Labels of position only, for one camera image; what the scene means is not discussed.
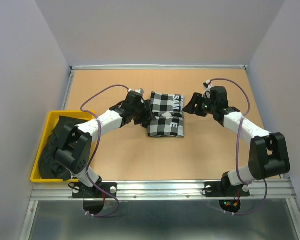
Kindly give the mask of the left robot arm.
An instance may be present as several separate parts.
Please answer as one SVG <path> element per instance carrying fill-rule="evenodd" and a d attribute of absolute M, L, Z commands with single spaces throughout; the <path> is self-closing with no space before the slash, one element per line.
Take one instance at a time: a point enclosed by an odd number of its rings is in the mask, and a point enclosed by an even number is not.
<path fill-rule="evenodd" d="M 144 90 L 128 90 L 125 100 L 110 107 L 99 117 L 81 123 L 66 124 L 57 139 L 53 158 L 66 168 L 79 182 L 90 197 L 101 193 L 100 176 L 90 167 L 92 145 L 113 130 L 131 122 L 146 124 L 155 119 L 151 103 L 143 99 Z"/>

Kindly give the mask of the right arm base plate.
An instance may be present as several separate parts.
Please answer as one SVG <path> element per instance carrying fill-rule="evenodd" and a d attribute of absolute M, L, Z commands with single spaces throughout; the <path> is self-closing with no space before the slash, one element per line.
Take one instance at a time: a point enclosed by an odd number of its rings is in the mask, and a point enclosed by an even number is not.
<path fill-rule="evenodd" d="M 243 190 L 243 185 L 232 186 L 224 185 L 221 181 L 208 181 L 204 183 L 201 194 L 208 198 L 227 198 L 227 197 L 249 197 L 250 192 Z"/>

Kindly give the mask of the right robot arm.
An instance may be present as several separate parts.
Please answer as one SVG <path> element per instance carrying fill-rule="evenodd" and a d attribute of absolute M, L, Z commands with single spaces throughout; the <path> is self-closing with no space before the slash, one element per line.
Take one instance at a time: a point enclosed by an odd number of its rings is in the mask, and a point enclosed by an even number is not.
<path fill-rule="evenodd" d="M 236 133 L 238 141 L 244 140 L 249 145 L 248 164 L 225 172 L 220 181 L 211 184 L 208 195 L 231 196 L 254 181 L 283 175 L 291 170 L 285 136 L 257 126 L 239 109 L 230 106 L 225 87 L 208 87 L 204 94 L 195 92 L 183 111 L 199 117 L 212 115 L 222 127 Z"/>

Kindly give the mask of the black white checkered shirt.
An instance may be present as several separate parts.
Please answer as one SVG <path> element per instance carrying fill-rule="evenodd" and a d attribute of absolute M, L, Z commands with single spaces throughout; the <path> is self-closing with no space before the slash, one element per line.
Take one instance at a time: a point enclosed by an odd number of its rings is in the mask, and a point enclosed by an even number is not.
<path fill-rule="evenodd" d="M 150 95 L 150 106 L 154 120 L 143 124 L 147 135 L 152 138 L 183 138 L 184 102 L 182 94 L 164 94 L 153 91 Z"/>

